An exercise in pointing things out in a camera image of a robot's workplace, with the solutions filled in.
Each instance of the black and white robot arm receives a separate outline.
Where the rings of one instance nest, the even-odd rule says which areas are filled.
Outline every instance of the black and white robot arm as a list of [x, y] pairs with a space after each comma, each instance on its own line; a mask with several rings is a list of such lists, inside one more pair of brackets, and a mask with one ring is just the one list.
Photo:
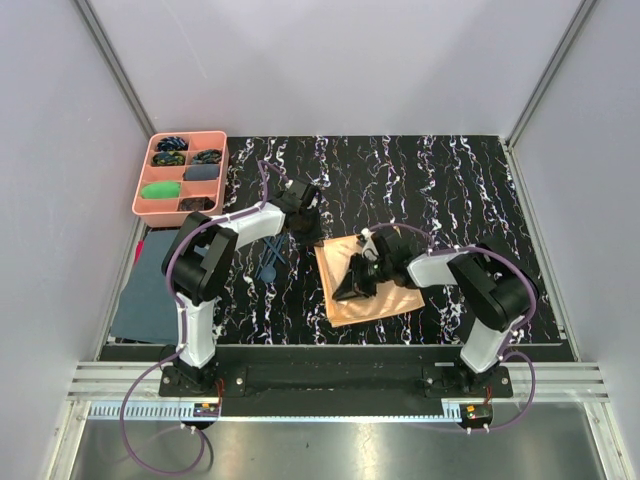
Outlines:
[[[322, 238], [316, 206], [319, 196], [320, 191], [314, 185], [293, 180], [262, 208], [254, 206], [218, 216], [223, 221], [196, 235], [182, 251], [174, 264], [171, 281], [184, 304], [182, 307], [177, 303], [178, 338], [183, 339], [183, 344], [178, 345], [182, 348], [179, 363], [184, 370], [194, 373], [215, 355], [214, 299], [229, 276], [234, 251], [285, 230], [292, 233], [298, 245], [316, 244]], [[166, 275], [169, 262], [183, 240], [214, 218], [198, 212], [187, 217], [162, 263], [163, 274]], [[186, 336], [182, 331], [183, 308], [187, 315]]]
[[[469, 388], [482, 374], [497, 366], [514, 326], [532, 307], [527, 287], [504, 263], [473, 249], [416, 256], [394, 230], [387, 234], [364, 230], [360, 241], [362, 254], [352, 256], [334, 300], [375, 295], [376, 284], [389, 280], [408, 288], [458, 285], [476, 316], [460, 353], [459, 375], [463, 378], [459, 382]], [[515, 266], [530, 283], [537, 301], [539, 286], [506, 242], [489, 238], [476, 247]]]

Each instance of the beige cloth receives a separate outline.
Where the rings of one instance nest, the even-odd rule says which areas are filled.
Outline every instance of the beige cloth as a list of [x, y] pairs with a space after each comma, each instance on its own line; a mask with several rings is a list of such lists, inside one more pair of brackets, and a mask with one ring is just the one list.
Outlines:
[[374, 297], [334, 301], [331, 296], [347, 273], [351, 255], [361, 253], [362, 248], [353, 235], [325, 240], [324, 246], [315, 247], [315, 250], [331, 326], [366, 322], [424, 307], [420, 290], [398, 287], [392, 280], [378, 284], [378, 293]]

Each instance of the black marble tabletop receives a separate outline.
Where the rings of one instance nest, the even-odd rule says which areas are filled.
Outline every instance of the black marble tabletop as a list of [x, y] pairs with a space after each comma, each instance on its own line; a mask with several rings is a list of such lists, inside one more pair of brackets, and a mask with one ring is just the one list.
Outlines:
[[[259, 200], [256, 162], [266, 160], [290, 177], [322, 187], [327, 237], [389, 221], [426, 230], [434, 235], [436, 248], [498, 235], [540, 275], [497, 137], [250, 137], [230, 138], [229, 148], [226, 212]], [[275, 174], [270, 177], [270, 188], [282, 187]], [[425, 245], [423, 239], [413, 241], [416, 251]], [[288, 265], [276, 262], [276, 279], [268, 284], [256, 275], [263, 249], [263, 242], [255, 242], [236, 252], [231, 277], [216, 304], [220, 343], [439, 344], [464, 341], [470, 331], [473, 315], [452, 286], [423, 291], [426, 305], [421, 310], [333, 328], [326, 318], [313, 249], [298, 251], [287, 239], [283, 251]], [[542, 294], [538, 313], [521, 332], [520, 342], [559, 341], [546, 291]]]

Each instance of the reflective metal surface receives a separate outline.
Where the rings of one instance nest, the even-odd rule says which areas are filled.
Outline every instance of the reflective metal surface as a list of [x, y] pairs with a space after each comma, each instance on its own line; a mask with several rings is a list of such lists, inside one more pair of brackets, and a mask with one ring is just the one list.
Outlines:
[[[496, 406], [502, 423], [517, 411]], [[171, 424], [127, 423], [131, 444]], [[224, 423], [206, 430], [215, 450], [190, 479], [604, 479], [585, 414], [577, 405], [534, 405], [525, 419], [489, 435], [439, 433], [403, 424]], [[199, 446], [186, 432], [147, 443], [140, 456], [157, 468], [181, 469]], [[125, 455], [115, 421], [90, 421], [74, 480], [158, 478]]]

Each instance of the pink bin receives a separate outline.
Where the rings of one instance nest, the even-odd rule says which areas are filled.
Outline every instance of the pink bin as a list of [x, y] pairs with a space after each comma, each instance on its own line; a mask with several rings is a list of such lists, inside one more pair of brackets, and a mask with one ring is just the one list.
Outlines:
[[[180, 152], [185, 155], [184, 166], [157, 167], [152, 165], [153, 156], [158, 153], [156, 145], [164, 137], [181, 137], [188, 144], [188, 150]], [[198, 152], [208, 149], [222, 151], [220, 161], [220, 176], [215, 180], [186, 182], [183, 175], [189, 168], [198, 168], [191, 165], [193, 156]], [[229, 150], [227, 149], [227, 134], [224, 132], [171, 132], [159, 133], [149, 140], [149, 148], [140, 173], [136, 196], [133, 200], [133, 213], [153, 228], [179, 227], [190, 211], [178, 211], [178, 205], [185, 198], [207, 197], [215, 206], [210, 210], [204, 210], [205, 215], [217, 215], [222, 213], [224, 203], [224, 187], [227, 180], [227, 168], [229, 166]], [[140, 196], [140, 190], [154, 182], [180, 182], [180, 197], [167, 199], [148, 199]]]

